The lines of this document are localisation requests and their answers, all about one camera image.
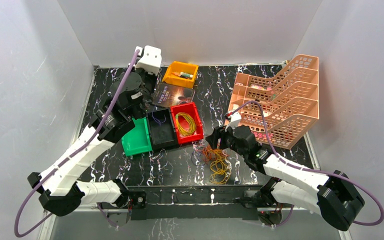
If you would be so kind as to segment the red plastic bin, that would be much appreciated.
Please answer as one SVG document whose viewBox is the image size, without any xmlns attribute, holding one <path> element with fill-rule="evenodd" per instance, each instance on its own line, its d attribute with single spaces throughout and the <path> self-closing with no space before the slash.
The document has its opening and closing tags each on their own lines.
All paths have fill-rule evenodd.
<svg viewBox="0 0 384 240">
<path fill-rule="evenodd" d="M 178 143 L 189 144 L 204 138 L 201 117 L 194 102 L 170 107 Z"/>
</svg>

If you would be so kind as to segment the black plastic bin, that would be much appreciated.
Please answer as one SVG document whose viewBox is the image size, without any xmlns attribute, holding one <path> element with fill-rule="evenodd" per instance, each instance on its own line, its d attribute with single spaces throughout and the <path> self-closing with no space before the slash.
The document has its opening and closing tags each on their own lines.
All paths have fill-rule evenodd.
<svg viewBox="0 0 384 240">
<path fill-rule="evenodd" d="M 148 112 L 147 126 L 153 151 L 179 146 L 170 108 Z"/>
</svg>

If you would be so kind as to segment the green plastic bin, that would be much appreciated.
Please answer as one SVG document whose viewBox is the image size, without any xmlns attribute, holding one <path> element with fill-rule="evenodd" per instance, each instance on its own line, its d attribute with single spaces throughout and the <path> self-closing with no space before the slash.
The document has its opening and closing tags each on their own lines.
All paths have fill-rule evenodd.
<svg viewBox="0 0 384 240">
<path fill-rule="evenodd" d="M 121 144 L 127 157 L 150 152 L 152 150 L 148 119 L 146 117 L 133 120 L 135 127 L 126 133 Z"/>
</svg>

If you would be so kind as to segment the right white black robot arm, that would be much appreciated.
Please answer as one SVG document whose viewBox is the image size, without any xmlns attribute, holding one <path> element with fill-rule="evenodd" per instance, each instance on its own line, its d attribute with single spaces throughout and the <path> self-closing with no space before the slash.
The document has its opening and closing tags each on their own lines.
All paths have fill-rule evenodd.
<svg viewBox="0 0 384 240">
<path fill-rule="evenodd" d="M 243 157 L 250 169 L 271 177 L 260 190 L 268 207 L 291 204 L 320 215 L 337 230 L 347 231 L 365 205 L 345 173 L 336 170 L 334 176 L 328 176 L 277 157 L 257 142 L 248 126 L 219 126 L 205 139 L 212 149 L 230 149 Z"/>
</svg>

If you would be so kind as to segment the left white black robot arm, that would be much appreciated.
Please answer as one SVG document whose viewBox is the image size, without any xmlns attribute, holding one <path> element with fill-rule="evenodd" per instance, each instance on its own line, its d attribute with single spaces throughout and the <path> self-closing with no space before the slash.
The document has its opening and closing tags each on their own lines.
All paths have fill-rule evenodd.
<svg viewBox="0 0 384 240">
<path fill-rule="evenodd" d="M 135 120 L 146 116 L 146 105 L 152 98 L 158 74 L 137 67 L 120 77 L 78 139 L 52 166 L 27 178 L 40 194 L 42 207 L 56 216 L 66 216 L 81 205 L 109 203 L 124 208 L 130 202 L 130 191 L 119 179 L 79 180 L 96 158 L 135 128 Z"/>
</svg>

